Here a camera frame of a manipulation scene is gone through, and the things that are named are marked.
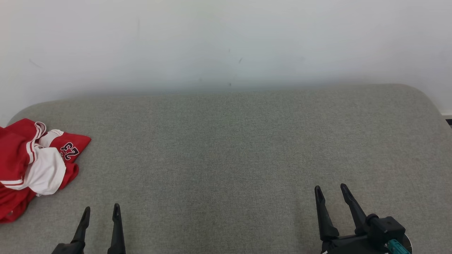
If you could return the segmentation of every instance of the red garment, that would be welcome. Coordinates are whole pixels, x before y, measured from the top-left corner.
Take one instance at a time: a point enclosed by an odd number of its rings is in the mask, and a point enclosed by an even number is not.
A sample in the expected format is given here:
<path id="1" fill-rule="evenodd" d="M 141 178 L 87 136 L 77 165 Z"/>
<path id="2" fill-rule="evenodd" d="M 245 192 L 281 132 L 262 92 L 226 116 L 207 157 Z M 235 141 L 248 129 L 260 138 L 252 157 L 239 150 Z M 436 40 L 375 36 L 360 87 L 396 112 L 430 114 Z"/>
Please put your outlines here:
<path id="1" fill-rule="evenodd" d="M 13 222 L 36 195 L 63 189 L 78 174 L 73 162 L 91 139 L 22 119 L 0 127 L 0 223 Z"/>

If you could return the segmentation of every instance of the teal connector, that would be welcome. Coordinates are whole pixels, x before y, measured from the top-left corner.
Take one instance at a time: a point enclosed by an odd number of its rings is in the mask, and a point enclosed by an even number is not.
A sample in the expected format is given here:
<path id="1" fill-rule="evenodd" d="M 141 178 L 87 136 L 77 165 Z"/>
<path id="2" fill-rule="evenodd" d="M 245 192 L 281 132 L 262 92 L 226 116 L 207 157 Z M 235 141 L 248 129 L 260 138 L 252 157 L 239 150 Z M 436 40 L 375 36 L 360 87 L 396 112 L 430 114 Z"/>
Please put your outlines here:
<path id="1" fill-rule="evenodd" d="M 411 254 L 396 239 L 392 239 L 388 242 L 388 250 L 392 254 Z"/>

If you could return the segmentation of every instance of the black object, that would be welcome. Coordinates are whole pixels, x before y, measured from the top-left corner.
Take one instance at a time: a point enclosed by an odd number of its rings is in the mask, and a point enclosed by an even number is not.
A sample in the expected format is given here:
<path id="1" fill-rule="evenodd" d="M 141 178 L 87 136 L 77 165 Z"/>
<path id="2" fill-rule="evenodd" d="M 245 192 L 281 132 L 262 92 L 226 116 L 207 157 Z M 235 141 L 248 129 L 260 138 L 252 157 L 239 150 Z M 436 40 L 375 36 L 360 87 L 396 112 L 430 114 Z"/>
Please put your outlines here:
<path id="1" fill-rule="evenodd" d="M 77 231 L 70 244 L 58 244 L 52 254 L 83 254 L 85 247 L 85 232 L 89 226 L 90 207 L 85 209 L 82 215 Z M 113 209 L 113 234 L 111 247 L 107 254 L 126 254 L 124 244 L 124 232 L 122 230 L 122 218 L 119 204 L 114 205 Z"/>
<path id="2" fill-rule="evenodd" d="M 390 253 L 388 241 L 395 239 L 412 253 L 411 244 L 405 236 L 405 228 L 393 217 L 380 219 L 375 214 L 366 216 L 362 208 L 345 184 L 340 185 L 345 202 L 350 207 L 355 223 L 355 234 L 339 236 L 333 226 L 325 206 L 325 198 L 320 186 L 316 186 L 315 202 L 319 221 L 320 239 L 323 241 L 322 252 L 328 254 L 382 254 Z"/>

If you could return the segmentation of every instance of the red and white jersey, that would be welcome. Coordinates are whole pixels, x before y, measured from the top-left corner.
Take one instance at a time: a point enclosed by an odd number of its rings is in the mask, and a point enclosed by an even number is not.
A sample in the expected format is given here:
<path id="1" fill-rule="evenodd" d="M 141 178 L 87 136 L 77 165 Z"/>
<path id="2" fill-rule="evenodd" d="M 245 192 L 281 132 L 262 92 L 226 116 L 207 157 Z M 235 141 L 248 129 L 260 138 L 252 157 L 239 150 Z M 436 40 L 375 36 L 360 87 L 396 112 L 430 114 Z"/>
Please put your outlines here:
<path id="1" fill-rule="evenodd" d="M 75 159 L 91 139 L 22 119 L 0 127 L 0 223 L 16 220 L 34 196 L 51 195 L 78 174 Z"/>

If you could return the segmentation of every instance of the gray fabric surface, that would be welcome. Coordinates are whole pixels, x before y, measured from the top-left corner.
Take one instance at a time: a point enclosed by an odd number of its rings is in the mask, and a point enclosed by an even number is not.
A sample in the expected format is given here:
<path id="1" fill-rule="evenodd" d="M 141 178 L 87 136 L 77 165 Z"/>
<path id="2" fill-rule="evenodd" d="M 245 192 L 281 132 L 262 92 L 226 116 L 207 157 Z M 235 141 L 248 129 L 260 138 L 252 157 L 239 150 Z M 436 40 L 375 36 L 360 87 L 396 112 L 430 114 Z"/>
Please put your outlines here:
<path id="1" fill-rule="evenodd" d="M 0 225 L 2 253 L 51 253 L 85 206 L 85 253 L 106 253 L 118 202 L 130 254 L 318 254 L 315 185 L 353 233 L 340 183 L 415 253 L 451 249 L 452 130 L 408 86 L 77 99 L 21 118 L 93 140 L 69 186 Z"/>

